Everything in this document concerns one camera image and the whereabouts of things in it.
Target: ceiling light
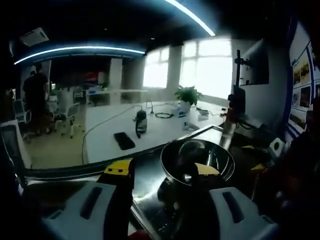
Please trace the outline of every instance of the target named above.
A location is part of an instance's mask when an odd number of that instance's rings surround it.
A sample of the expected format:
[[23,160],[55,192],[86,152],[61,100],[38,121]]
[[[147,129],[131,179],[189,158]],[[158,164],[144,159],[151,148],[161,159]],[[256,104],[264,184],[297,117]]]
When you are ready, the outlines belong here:
[[165,0],[167,3],[175,6],[181,12],[187,14],[190,18],[192,18],[197,24],[199,24],[210,36],[215,36],[216,34],[212,31],[203,21],[200,20],[193,12],[191,12],[188,8],[181,5],[179,2],[175,0]]
[[65,50],[74,50],[74,49],[102,49],[102,50],[116,50],[116,51],[123,51],[123,52],[130,52],[130,53],[136,53],[136,54],[145,54],[144,51],[137,51],[137,50],[132,50],[132,49],[126,49],[126,48],[121,48],[121,47],[111,47],[111,46],[69,46],[69,47],[60,47],[60,48],[55,48],[55,49],[50,49],[46,51],[41,51],[29,56],[26,56],[19,61],[16,61],[14,65],[21,63],[24,60],[33,58],[35,56],[39,56],[42,54],[48,54],[48,53],[53,53],[53,52],[59,52],[59,51],[65,51]]

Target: window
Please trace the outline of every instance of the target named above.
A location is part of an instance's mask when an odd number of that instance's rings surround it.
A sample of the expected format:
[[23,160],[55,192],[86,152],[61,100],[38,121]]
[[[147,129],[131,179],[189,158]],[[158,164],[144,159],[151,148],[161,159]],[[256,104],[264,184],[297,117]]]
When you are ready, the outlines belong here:
[[229,38],[187,42],[182,49],[179,84],[204,95],[227,99],[232,87],[233,58]]
[[150,52],[145,58],[143,86],[148,88],[167,87],[169,47]]

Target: black phone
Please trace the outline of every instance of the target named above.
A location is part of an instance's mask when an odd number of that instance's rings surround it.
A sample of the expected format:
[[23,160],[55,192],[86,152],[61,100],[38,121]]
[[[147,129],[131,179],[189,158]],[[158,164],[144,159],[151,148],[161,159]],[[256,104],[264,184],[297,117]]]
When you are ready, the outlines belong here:
[[131,138],[125,132],[118,132],[115,133],[113,136],[121,150],[133,149],[136,146],[134,141],[132,141]]

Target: floor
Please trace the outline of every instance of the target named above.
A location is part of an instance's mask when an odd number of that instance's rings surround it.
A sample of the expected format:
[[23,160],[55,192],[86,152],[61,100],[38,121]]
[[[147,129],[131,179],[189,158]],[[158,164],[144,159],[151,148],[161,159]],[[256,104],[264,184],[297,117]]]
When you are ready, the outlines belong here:
[[86,107],[81,105],[75,124],[81,127],[74,127],[73,139],[69,135],[69,125],[60,122],[57,125],[57,132],[34,136],[30,138],[30,143],[25,143],[25,147],[32,162],[32,169],[51,169],[73,167],[88,163],[86,146],[82,143],[84,137],[84,127],[86,119]]

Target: white table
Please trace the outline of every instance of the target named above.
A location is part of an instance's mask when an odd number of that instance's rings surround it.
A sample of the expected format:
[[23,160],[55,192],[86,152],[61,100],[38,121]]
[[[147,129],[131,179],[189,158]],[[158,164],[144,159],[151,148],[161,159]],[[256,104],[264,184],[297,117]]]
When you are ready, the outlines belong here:
[[146,90],[140,89],[106,89],[101,90],[99,86],[90,87],[85,91],[85,102],[88,105],[89,97],[95,95],[110,95],[110,104],[120,104],[121,103],[121,93],[147,93]]
[[[164,102],[154,102],[154,112],[170,113],[173,108],[172,105]],[[123,111],[131,108],[134,104],[97,106],[87,108],[85,119],[85,131],[88,132],[97,124],[116,116]],[[184,122],[190,122],[199,128],[207,125],[219,126],[224,122],[224,119],[219,116],[222,113],[222,107],[206,102],[198,102],[198,107],[210,111],[209,119],[205,121],[198,121],[199,112],[195,107],[192,107],[190,113],[186,117],[178,118],[173,116],[168,119],[158,118],[154,115],[147,116],[147,131],[138,138],[135,131],[135,122],[133,118],[137,111],[141,109],[136,106],[125,113],[95,127],[91,130],[86,138],[85,145],[89,163],[97,163],[105,160],[119,158],[129,154],[144,151],[156,146],[166,144],[172,140],[178,139],[187,135],[194,130],[183,130]],[[135,147],[128,150],[121,150],[114,138],[115,133],[125,132],[135,143]]]

